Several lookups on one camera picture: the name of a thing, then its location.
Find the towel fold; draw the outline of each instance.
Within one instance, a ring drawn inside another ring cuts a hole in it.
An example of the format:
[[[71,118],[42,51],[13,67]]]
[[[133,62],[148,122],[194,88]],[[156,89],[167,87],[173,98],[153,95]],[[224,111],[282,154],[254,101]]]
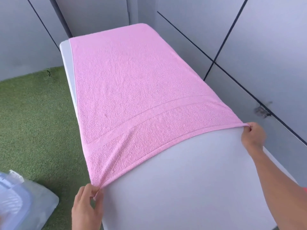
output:
[[[70,44],[93,185],[104,187],[190,137],[245,125],[146,24],[71,38]]]

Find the plastic container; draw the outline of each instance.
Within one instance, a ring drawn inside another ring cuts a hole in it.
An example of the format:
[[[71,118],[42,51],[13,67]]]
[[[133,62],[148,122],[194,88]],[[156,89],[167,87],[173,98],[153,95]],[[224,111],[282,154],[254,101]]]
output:
[[[0,172],[0,229],[41,230],[59,203],[46,187]]]

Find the green carpet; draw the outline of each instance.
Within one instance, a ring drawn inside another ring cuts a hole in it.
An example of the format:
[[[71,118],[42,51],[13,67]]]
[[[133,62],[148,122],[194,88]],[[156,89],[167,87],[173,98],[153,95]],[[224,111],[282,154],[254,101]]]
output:
[[[63,67],[0,82],[0,171],[44,185],[59,205],[44,230],[71,229],[71,208],[89,182]]]

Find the hand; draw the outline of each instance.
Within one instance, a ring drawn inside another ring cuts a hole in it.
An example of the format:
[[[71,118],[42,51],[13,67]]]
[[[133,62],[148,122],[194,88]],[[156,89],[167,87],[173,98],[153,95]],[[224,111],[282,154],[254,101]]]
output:
[[[253,154],[262,151],[266,139],[266,133],[258,123],[247,123],[249,125],[244,127],[241,141],[248,153]]]
[[[96,196],[95,209],[90,201]],[[79,189],[71,210],[72,230],[100,230],[103,216],[103,193],[99,187],[87,184]]]

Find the forearm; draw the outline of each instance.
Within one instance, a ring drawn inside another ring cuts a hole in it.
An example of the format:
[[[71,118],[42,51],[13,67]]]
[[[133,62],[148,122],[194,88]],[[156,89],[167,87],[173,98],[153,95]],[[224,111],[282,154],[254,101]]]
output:
[[[263,151],[250,152],[267,205],[280,230],[307,229],[307,193]]]

